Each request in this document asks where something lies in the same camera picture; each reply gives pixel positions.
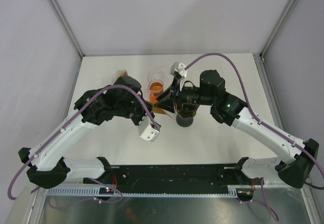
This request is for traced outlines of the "brown paper coffee filter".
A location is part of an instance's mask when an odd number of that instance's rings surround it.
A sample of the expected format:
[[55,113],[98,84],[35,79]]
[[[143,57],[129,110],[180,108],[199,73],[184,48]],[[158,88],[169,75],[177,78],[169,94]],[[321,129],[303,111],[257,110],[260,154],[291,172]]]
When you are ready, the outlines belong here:
[[148,105],[152,108],[152,111],[154,114],[162,114],[162,115],[167,115],[166,111],[161,109],[161,108],[157,108],[154,106],[154,104],[152,102],[147,101]]

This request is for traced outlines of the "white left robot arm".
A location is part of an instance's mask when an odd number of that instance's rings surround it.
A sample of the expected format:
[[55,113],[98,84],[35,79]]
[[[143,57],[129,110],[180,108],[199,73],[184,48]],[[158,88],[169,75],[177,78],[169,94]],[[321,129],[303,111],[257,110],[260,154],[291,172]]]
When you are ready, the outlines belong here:
[[153,107],[140,92],[141,84],[130,76],[120,76],[112,85],[86,91],[44,142],[19,151],[21,161],[29,167],[29,181],[44,189],[80,178],[85,184],[110,182],[112,166],[105,157],[73,160],[64,154],[88,132],[114,117],[130,119],[143,140],[154,141],[160,125],[154,120]]

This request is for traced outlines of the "green glass coffee dripper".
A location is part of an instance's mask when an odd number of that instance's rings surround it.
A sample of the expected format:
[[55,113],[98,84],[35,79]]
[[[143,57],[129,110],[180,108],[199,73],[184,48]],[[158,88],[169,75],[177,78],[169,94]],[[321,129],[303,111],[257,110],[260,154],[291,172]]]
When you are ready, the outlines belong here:
[[177,107],[177,113],[182,118],[192,118],[196,115],[198,105],[182,105]]

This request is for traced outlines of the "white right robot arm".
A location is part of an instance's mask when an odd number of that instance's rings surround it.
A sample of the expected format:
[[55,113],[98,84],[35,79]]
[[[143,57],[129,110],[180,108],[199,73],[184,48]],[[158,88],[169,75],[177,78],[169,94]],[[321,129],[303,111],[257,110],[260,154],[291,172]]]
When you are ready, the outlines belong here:
[[234,170],[234,180],[246,184],[252,178],[280,179],[300,189],[314,166],[319,144],[296,138],[268,124],[251,112],[248,104],[226,92],[225,80],[216,70],[205,70],[199,76],[199,86],[185,86],[178,72],[172,84],[157,97],[156,108],[176,113],[192,124],[199,106],[210,106],[210,114],[218,123],[225,123],[258,140],[273,153],[274,158],[242,158]]

